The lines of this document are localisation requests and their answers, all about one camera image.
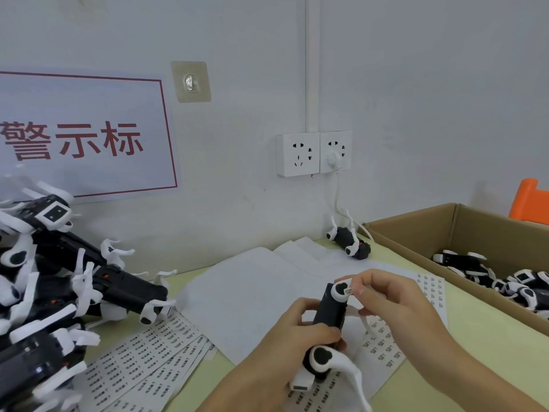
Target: orange chair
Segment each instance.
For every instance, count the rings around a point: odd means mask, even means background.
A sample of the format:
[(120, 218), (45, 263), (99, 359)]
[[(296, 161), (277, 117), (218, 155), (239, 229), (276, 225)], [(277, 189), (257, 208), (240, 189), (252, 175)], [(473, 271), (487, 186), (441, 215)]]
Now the orange chair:
[(510, 218), (549, 225), (549, 191), (536, 189), (537, 179), (525, 179), (518, 187)]

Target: table surface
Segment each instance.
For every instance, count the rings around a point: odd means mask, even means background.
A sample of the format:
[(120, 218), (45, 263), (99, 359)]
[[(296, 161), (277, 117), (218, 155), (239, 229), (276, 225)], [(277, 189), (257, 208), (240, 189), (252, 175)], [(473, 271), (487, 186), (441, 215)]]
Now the table surface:
[[(338, 248), (327, 239), (319, 241), (319, 244)], [(375, 243), (372, 243), (370, 258), (426, 272), (392, 250)], [(175, 297), (187, 283), (207, 269), (168, 278), (170, 297)], [(504, 379), (549, 408), (549, 338), (449, 283), (446, 283), (446, 304), (449, 331), (457, 342)], [(94, 331), (101, 335), (102, 343), (100, 347), (88, 351), (86, 360), (93, 360), (99, 353), (116, 345), (120, 339), (142, 329), (138, 316), (133, 313), (123, 321), (97, 327)], [(217, 352), (213, 360), (202, 361), (165, 411), (194, 411), (233, 367), (221, 352)], [(376, 412), (462, 410), (448, 397), (429, 386), (408, 361), (396, 370), (372, 398), (371, 404)]]

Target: light green tabletop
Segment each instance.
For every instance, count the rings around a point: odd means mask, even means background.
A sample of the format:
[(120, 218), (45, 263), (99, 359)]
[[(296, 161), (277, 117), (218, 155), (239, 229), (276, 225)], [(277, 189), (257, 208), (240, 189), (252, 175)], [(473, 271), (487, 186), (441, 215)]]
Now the light green tabletop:
[[(338, 248), (327, 239), (319, 243), (327, 248)], [(370, 258), (405, 269), (426, 272), (392, 250), (375, 243), (372, 244)], [(207, 268), (195, 270), (168, 278), (170, 296), (175, 297), (189, 281), (206, 270)], [(448, 283), (446, 304), (449, 331), (458, 343), (486, 366), (549, 408), (549, 338)], [(97, 332), (102, 338), (101, 346), (89, 350), (86, 359), (93, 360), (120, 339), (142, 329), (136, 314), (130, 314), (123, 321), (98, 327)], [(213, 360), (202, 361), (183, 390), (165, 410), (194, 411), (233, 367), (220, 352), (217, 352)], [(371, 403), (375, 412), (462, 410), (449, 398), (430, 387), (408, 361), (399, 367)]]

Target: power socket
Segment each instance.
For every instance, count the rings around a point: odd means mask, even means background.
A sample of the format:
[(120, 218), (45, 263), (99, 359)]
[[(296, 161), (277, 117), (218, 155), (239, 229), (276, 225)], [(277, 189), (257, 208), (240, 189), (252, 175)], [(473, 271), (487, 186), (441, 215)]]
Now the power socket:
[(332, 131), (320, 133), (320, 173), (334, 172), (335, 168), (328, 165), (328, 155), (337, 152), (341, 155), (341, 168), (351, 169), (351, 149), (353, 144), (352, 131)]
[(276, 171), (280, 176), (319, 172), (320, 133), (279, 134), (276, 138)]

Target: red border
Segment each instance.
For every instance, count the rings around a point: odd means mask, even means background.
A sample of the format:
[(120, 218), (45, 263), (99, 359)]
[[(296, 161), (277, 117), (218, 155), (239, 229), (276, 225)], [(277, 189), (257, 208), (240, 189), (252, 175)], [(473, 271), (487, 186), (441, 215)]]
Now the red border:
[(75, 195), (75, 198), (84, 198), (84, 197), (100, 197), (102, 195), (114, 195), (114, 194), (124, 194), (130, 192), (144, 192), (144, 191), (158, 191), (160, 189), (171, 189), (177, 188), (177, 174), (175, 171), (175, 160), (174, 160), (174, 151), (171, 145), (171, 136), (170, 136), (170, 127), (168, 124), (168, 112), (166, 110), (166, 101), (164, 101), (164, 90), (162, 89), (161, 80), (153, 80), (147, 78), (121, 78), (114, 76), (94, 76), (94, 75), (65, 75), (65, 74), (38, 74), (34, 72), (10, 72), (10, 71), (0, 71), (0, 74), (6, 75), (34, 75), (34, 76), (56, 76), (64, 78), (87, 78), (92, 80), (119, 80), (119, 81), (146, 81), (146, 82), (158, 82), (160, 85), (160, 95), (162, 96), (162, 107), (164, 108), (164, 118), (166, 120), (166, 131), (168, 133), (168, 144), (170, 146), (170, 156), (172, 159), (172, 169), (174, 171), (174, 181), (175, 186), (163, 186), (160, 188), (148, 188), (148, 189), (134, 189), (133, 191), (118, 191), (118, 192), (104, 192), (99, 194), (87, 194), (87, 195)]

